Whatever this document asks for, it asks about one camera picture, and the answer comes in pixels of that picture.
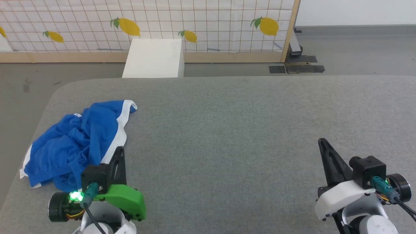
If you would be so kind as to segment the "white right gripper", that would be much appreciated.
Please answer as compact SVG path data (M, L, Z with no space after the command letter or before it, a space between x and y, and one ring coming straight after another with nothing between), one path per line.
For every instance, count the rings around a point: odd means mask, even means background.
M340 211L339 217L346 222L348 217L362 214L384 216L374 188L363 189L352 181L352 169L325 138L318 139L321 161L327 186L315 203L318 219L324 219Z

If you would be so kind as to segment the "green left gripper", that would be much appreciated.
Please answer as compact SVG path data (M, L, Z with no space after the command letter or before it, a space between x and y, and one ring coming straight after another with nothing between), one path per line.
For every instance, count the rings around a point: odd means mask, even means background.
M127 185L126 159L123 146L118 146L110 160L110 187L97 194L94 201L106 201L127 213L133 220L146 219L147 207L143 194Z

